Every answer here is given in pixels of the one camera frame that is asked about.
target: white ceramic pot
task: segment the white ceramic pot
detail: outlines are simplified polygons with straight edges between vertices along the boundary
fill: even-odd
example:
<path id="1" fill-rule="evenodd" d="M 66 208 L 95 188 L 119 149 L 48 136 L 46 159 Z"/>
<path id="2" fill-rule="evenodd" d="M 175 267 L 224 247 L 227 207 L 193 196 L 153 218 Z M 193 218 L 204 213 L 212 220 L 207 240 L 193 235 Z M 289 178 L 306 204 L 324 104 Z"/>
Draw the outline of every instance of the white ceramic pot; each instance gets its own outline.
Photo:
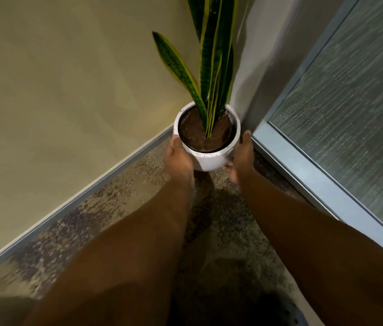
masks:
<path id="1" fill-rule="evenodd" d="M 191 102 L 184 106 L 181 111 L 179 111 L 178 115 L 176 116 L 175 123 L 173 124 L 173 134 L 178 135 L 178 124 L 182 115 L 193 106 L 194 102 Z M 237 113 L 235 113 L 235 111 L 229 105 L 226 105 L 226 110 L 228 111 L 229 119 L 233 125 L 232 129 L 235 131 L 235 137 L 227 147 L 217 152 L 202 153 L 193 151 L 191 148 L 185 145 L 184 142 L 182 142 L 186 151 L 192 155 L 191 158 L 193 159 L 194 169 L 209 172 L 231 162 L 234 149 L 240 141 L 240 119 L 238 118 Z"/>

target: person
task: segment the person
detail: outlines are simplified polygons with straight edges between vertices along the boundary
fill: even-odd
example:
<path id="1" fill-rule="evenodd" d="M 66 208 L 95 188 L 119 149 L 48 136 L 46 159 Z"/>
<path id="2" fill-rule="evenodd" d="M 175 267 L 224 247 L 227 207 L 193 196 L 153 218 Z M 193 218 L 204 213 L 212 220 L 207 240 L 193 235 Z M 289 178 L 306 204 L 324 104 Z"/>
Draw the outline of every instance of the person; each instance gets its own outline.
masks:
<path id="1" fill-rule="evenodd" d="M 284 194 L 253 161 L 246 131 L 233 165 L 224 169 L 321 320 L 383 325 L 383 248 Z M 164 164 L 170 180 L 83 248 L 24 326 L 166 324 L 194 186 L 192 160 L 178 137 L 169 142 Z"/>

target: glass panel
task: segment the glass panel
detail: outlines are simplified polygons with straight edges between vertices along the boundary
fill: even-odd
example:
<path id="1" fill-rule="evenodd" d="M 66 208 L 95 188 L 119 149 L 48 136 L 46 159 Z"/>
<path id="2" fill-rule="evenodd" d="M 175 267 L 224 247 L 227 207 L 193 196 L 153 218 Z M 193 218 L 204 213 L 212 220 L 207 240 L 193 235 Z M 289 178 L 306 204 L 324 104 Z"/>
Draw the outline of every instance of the glass panel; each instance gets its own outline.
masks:
<path id="1" fill-rule="evenodd" d="M 383 221 L 383 0 L 360 0 L 270 123 Z"/>

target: baseboard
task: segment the baseboard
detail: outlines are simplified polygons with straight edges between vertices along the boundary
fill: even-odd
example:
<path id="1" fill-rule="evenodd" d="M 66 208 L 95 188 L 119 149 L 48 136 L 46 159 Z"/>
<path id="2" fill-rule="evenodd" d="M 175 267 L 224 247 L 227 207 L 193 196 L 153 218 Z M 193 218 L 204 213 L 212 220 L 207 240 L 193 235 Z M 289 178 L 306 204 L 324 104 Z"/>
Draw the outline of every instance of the baseboard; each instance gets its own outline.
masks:
<path id="1" fill-rule="evenodd" d="M 33 227 L 28 229 L 18 238 L 15 238 L 14 241 L 10 242 L 7 246 L 0 250 L 0 264 L 8 259 L 14 252 L 24 246 L 27 242 L 34 239 L 37 235 L 47 230 L 54 222 L 57 222 L 59 219 L 63 218 L 74 208 L 80 205 L 84 200 L 86 200 L 90 195 L 102 189 L 106 184 L 110 183 L 115 179 L 123 170 L 125 170 L 129 165 L 134 163 L 134 161 L 142 158 L 146 153 L 150 152 L 153 148 L 159 145 L 167 137 L 172 134 L 173 125 L 167 127 L 156 137 L 151 139 L 141 148 L 136 150 L 134 153 L 129 155 L 123 161 L 115 165 L 112 169 L 107 171 L 104 175 L 97 178 L 91 184 L 86 186 L 83 190 L 77 193 L 74 197 L 70 198 L 68 201 L 64 202 L 61 206 L 53 210 L 41 221 L 35 224 Z"/>

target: speckled floor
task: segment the speckled floor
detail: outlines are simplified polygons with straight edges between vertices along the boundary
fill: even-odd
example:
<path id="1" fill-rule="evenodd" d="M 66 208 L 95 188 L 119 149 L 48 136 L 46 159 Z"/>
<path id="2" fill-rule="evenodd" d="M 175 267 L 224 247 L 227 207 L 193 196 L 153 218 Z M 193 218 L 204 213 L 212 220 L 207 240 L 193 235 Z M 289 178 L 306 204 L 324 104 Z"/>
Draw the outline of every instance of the speckled floor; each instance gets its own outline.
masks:
<path id="1" fill-rule="evenodd" d="M 153 197 L 168 179 L 164 146 L 2 263 L 0 298 L 41 298 L 81 247 Z M 287 194 L 304 199 L 259 155 L 255 168 Z M 244 324 L 260 295 L 276 291 L 291 297 L 310 325 L 320 324 L 224 172 L 196 174 L 191 215 L 172 295 L 173 319 L 188 325 Z"/>

